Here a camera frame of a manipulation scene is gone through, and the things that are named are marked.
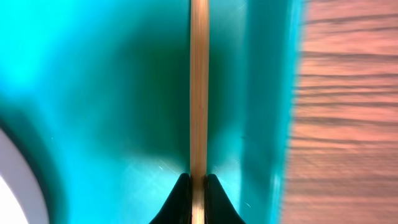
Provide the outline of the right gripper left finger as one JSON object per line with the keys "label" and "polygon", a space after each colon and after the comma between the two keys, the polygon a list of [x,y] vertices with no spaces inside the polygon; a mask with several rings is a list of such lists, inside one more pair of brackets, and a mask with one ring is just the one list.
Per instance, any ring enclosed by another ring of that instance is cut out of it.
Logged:
{"label": "right gripper left finger", "polygon": [[150,224],[192,223],[192,181],[188,173],[179,176],[172,191]]}

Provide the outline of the wooden chopstick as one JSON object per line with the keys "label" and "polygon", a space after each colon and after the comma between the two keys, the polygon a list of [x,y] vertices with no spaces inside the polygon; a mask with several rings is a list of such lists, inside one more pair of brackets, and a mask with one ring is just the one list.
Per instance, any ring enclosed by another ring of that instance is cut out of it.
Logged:
{"label": "wooden chopstick", "polygon": [[208,134],[209,0],[192,0],[190,15],[190,173],[192,223],[205,223]]}

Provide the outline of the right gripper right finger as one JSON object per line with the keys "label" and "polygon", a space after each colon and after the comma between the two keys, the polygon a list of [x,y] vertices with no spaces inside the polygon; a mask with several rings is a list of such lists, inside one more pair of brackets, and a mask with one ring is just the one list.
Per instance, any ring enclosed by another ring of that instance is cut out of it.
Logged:
{"label": "right gripper right finger", "polygon": [[205,179],[205,223],[245,224],[215,174]]}

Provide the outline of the large white plate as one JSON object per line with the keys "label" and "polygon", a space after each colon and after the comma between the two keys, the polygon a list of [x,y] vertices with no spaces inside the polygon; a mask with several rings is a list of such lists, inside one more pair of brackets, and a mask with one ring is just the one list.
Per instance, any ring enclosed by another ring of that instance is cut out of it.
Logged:
{"label": "large white plate", "polygon": [[1,223],[50,223],[39,183],[4,131],[1,131]]}

